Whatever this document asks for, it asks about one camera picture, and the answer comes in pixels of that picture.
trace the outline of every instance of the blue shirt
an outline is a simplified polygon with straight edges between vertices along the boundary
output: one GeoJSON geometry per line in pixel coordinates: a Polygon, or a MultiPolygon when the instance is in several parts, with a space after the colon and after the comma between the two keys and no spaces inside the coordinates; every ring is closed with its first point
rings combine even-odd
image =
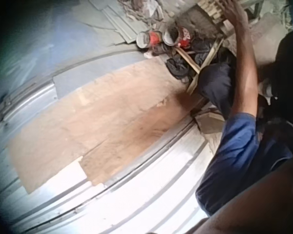
{"type": "Polygon", "coordinates": [[[213,215],[292,157],[289,148],[273,138],[259,143],[255,117],[236,114],[224,126],[220,145],[196,191],[196,198],[201,208],[213,215]]]}

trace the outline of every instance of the paint can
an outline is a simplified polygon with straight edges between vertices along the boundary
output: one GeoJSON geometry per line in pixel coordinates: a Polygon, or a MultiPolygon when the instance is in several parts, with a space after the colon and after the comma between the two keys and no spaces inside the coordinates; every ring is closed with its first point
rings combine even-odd
{"type": "Polygon", "coordinates": [[[150,48],[163,41],[163,36],[160,31],[140,32],[137,35],[136,43],[141,49],[150,48]]]}
{"type": "Polygon", "coordinates": [[[165,30],[163,41],[169,46],[188,48],[192,40],[190,31],[181,26],[173,26],[165,30]]]}

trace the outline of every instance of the blue sleeve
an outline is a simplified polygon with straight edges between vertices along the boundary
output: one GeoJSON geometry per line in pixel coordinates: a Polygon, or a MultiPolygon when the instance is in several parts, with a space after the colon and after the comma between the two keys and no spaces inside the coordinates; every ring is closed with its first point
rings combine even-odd
{"type": "Polygon", "coordinates": [[[256,119],[250,114],[238,113],[227,120],[218,150],[196,191],[196,198],[208,215],[240,192],[259,145],[255,127],[256,119]]]}

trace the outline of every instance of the person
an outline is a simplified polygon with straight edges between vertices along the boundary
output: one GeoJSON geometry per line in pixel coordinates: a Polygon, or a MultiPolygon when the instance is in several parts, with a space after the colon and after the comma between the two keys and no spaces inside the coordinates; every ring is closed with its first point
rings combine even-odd
{"type": "Polygon", "coordinates": [[[236,72],[204,68],[198,89],[226,120],[196,198],[210,218],[189,233],[293,233],[293,32],[281,41],[262,139],[256,121],[258,73],[248,18],[237,0],[220,7],[235,28],[236,72]]]}

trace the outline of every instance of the dark pants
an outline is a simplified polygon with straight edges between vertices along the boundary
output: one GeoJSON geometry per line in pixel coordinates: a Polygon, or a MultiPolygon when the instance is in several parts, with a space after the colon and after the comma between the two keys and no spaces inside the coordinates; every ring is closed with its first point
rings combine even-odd
{"type": "MultiPolygon", "coordinates": [[[[271,79],[271,110],[293,123],[293,32],[282,39],[276,61],[273,64],[274,77],[271,79]]],[[[205,67],[199,76],[198,90],[208,98],[228,119],[234,98],[235,69],[227,63],[212,64],[205,67]]]]}

